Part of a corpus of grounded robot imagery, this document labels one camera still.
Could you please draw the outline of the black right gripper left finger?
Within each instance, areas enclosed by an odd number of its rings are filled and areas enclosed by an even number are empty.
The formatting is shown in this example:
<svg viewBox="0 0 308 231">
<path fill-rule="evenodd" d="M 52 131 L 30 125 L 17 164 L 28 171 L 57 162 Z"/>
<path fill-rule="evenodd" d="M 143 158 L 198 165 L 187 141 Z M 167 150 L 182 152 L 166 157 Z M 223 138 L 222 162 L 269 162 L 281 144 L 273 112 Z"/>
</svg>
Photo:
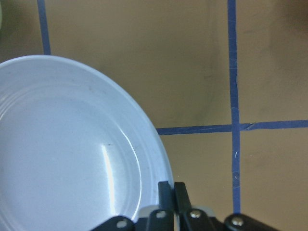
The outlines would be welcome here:
<svg viewBox="0 0 308 231">
<path fill-rule="evenodd" d="M 168 181 L 158 183 L 158 209 L 152 211 L 147 219 L 147 231 L 174 230 L 174 199 L 173 190 Z"/>
</svg>

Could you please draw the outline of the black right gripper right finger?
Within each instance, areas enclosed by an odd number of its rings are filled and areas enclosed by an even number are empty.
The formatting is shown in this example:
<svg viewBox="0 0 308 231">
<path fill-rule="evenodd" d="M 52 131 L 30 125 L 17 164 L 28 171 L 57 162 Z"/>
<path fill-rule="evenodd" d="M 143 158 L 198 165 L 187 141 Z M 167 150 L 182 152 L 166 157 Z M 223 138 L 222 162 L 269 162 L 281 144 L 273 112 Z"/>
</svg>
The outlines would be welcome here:
<svg viewBox="0 0 308 231">
<path fill-rule="evenodd" d="M 217 230 L 206 212 L 192 207 L 185 183 L 174 183 L 174 195 L 180 231 Z"/>
</svg>

